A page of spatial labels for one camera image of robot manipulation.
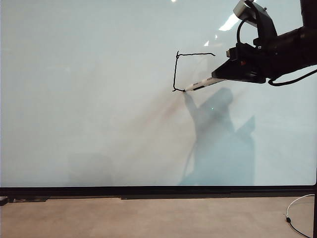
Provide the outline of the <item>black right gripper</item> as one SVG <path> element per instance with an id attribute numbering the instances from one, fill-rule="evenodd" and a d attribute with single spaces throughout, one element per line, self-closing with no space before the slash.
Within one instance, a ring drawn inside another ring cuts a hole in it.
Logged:
<path id="1" fill-rule="evenodd" d="M 277 38 L 255 46 L 237 42 L 226 56 L 228 60 L 211 73 L 213 78 L 263 84 L 265 77 L 281 76 L 281 44 Z"/>

